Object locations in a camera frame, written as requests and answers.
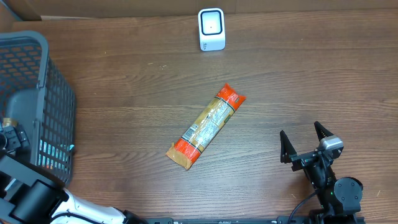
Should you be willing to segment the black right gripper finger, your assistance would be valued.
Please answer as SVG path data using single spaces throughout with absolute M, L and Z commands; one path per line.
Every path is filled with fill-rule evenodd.
M 285 164 L 291 163 L 292 158 L 297 156 L 297 152 L 283 130 L 280 132 L 280 143 L 280 162 Z
M 323 138 L 333 136 L 333 133 L 322 126 L 319 121 L 314 122 L 314 127 L 319 141 L 321 141 Z

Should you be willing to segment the white tube gold cap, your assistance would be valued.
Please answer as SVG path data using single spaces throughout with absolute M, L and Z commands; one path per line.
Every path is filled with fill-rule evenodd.
M 2 127 L 8 127 L 8 126 L 12 126 L 12 127 L 16 127 L 18 125 L 18 122 L 12 118 L 3 118 L 2 119 Z

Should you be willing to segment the orange spaghetti packet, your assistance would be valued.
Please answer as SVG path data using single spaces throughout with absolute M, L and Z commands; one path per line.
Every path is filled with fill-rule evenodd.
M 172 143 L 166 156 L 189 170 L 245 100 L 244 95 L 224 84 L 180 139 Z

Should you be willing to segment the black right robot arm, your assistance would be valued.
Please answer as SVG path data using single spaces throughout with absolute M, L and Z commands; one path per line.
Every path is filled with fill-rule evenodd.
M 303 170 L 314 192 L 303 199 L 290 213 L 286 223 L 364 223 L 361 211 L 363 184 L 354 177 L 336 178 L 331 168 L 341 156 L 344 145 L 341 138 L 314 122 L 319 140 L 314 151 L 298 155 L 284 131 L 280 132 L 280 161 L 291 164 L 292 170 Z M 296 217 L 298 209 L 311 198 L 317 197 L 320 209 L 309 211 L 306 217 Z

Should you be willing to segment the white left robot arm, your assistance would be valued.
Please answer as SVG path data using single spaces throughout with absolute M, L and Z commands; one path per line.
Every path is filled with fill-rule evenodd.
M 8 223 L 120 223 L 146 221 L 127 210 L 74 196 L 65 184 L 10 151 L 22 143 L 15 127 L 1 126 L 1 221 Z

